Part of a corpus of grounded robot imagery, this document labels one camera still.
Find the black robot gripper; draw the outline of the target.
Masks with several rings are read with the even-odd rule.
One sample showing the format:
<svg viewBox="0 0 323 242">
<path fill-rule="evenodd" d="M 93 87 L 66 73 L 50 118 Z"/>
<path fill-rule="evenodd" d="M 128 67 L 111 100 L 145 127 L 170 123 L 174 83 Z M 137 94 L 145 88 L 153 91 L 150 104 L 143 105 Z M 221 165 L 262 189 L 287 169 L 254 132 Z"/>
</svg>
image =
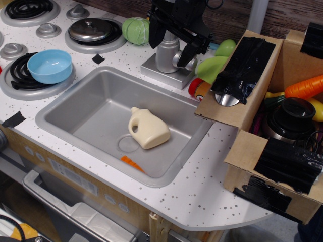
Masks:
<svg viewBox="0 0 323 242">
<path fill-rule="evenodd" d="M 187 45 L 182 51 L 177 67 L 184 68 L 197 54 L 205 54 L 214 34 L 203 21 L 208 1 L 151 1 L 149 18 L 149 45 L 155 49 L 167 31 Z"/>
</svg>

